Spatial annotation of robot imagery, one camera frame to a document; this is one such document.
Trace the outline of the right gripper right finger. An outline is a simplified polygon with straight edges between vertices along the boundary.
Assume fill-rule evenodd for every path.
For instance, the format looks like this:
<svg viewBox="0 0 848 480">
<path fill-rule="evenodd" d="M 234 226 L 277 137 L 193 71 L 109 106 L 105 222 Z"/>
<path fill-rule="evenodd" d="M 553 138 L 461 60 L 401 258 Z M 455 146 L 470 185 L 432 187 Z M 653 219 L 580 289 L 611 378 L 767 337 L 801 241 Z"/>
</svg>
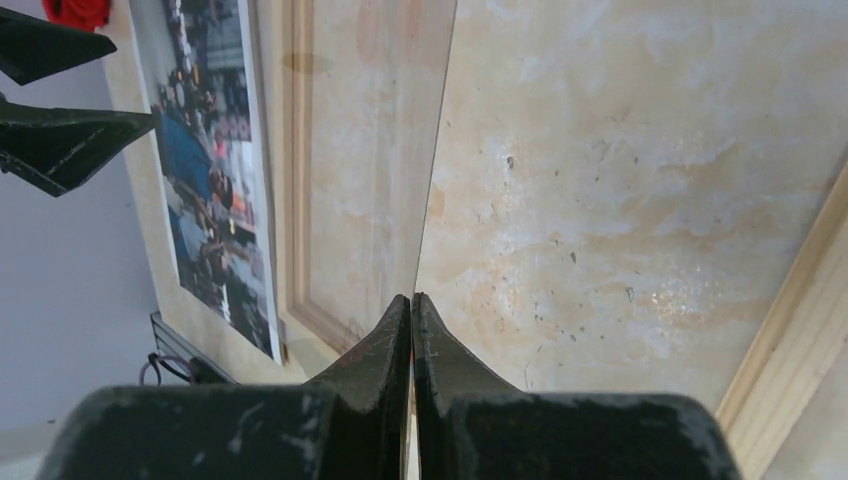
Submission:
<svg viewBox="0 0 848 480">
<path fill-rule="evenodd" d="M 414 296 L 424 479 L 736 479 L 713 416 L 658 393 L 530 393 L 501 378 Z"/>
</svg>

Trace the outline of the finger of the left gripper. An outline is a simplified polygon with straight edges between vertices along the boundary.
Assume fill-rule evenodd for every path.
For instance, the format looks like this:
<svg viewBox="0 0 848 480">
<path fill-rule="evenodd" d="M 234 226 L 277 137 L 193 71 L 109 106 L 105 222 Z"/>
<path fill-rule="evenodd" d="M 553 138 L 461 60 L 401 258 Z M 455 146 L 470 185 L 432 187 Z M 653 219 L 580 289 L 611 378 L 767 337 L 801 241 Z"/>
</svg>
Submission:
<svg viewBox="0 0 848 480">
<path fill-rule="evenodd" d="M 18 85 L 55 75 L 117 51 L 106 36 L 1 8 L 1 71 Z"/>
<path fill-rule="evenodd" d="M 1 171 L 60 197 L 154 128 L 146 113 L 1 102 Z"/>
</svg>

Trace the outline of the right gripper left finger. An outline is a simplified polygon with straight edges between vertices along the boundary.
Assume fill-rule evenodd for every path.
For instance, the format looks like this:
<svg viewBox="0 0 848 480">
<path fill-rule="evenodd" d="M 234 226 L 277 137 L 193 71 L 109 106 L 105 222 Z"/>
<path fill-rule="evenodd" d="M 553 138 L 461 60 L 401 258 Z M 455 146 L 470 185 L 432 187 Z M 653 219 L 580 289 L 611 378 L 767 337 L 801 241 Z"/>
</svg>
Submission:
<svg viewBox="0 0 848 480">
<path fill-rule="evenodd" d="M 110 387 L 71 413 L 41 479 L 400 479 L 410 302 L 299 385 Z"/>
</svg>

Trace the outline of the printed photo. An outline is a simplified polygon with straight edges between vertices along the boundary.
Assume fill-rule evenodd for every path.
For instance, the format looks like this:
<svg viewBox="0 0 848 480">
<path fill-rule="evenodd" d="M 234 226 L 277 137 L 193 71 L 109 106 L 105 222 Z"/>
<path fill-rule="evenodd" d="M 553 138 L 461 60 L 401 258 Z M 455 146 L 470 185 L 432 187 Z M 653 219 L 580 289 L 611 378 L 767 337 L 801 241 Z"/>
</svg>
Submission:
<svg viewBox="0 0 848 480">
<path fill-rule="evenodd" d="M 133 1 L 129 10 L 177 281 L 280 360 L 248 6 Z"/>
</svg>

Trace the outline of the wooden picture frame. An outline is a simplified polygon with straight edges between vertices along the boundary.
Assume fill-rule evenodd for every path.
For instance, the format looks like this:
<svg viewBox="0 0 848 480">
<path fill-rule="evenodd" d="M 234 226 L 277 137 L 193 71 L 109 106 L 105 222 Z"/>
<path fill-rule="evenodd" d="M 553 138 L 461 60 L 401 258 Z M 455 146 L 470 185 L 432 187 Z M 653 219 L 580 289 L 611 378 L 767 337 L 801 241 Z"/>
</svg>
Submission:
<svg viewBox="0 0 848 480">
<path fill-rule="evenodd" d="M 314 10 L 266 1 L 308 303 Z M 745 475 L 847 475 L 847 5 L 453 1 L 414 291 L 533 391 L 667 391 Z"/>
</svg>

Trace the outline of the clear glass sheet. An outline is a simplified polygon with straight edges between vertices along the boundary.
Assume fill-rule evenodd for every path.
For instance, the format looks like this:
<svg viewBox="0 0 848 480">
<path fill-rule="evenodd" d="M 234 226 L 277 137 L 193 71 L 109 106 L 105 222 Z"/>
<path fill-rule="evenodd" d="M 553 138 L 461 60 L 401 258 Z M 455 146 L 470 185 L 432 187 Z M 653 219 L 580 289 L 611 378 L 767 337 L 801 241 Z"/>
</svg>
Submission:
<svg viewBox="0 0 848 480">
<path fill-rule="evenodd" d="M 315 5 L 308 303 L 337 350 L 414 292 L 455 13 Z"/>
</svg>

